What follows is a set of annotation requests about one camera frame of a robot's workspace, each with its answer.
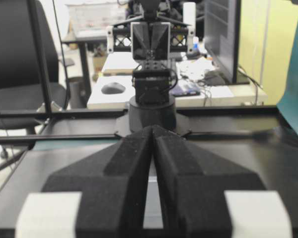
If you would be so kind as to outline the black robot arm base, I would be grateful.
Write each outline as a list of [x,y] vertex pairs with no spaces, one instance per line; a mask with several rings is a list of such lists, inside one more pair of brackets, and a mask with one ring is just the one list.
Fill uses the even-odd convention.
[[175,130],[175,99],[169,94],[173,87],[171,69],[154,60],[142,60],[140,65],[132,74],[135,96],[129,101],[130,130],[152,125]]

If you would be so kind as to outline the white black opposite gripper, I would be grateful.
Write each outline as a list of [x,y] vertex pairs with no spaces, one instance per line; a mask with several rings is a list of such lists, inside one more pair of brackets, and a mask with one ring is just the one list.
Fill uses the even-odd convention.
[[130,52],[135,60],[167,60],[191,53],[195,27],[184,23],[134,21],[106,29],[107,52]]

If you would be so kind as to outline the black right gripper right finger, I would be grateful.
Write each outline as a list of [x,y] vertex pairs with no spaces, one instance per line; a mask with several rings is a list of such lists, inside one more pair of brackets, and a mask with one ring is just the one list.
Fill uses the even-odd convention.
[[160,126],[152,128],[158,181],[188,238],[290,238],[290,216],[260,176]]

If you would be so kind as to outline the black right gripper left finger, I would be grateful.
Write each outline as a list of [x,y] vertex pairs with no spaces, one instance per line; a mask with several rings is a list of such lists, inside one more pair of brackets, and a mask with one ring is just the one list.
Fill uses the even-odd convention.
[[51,173],[29,194],[18,238],[124,238],[143,228],[152,128]]

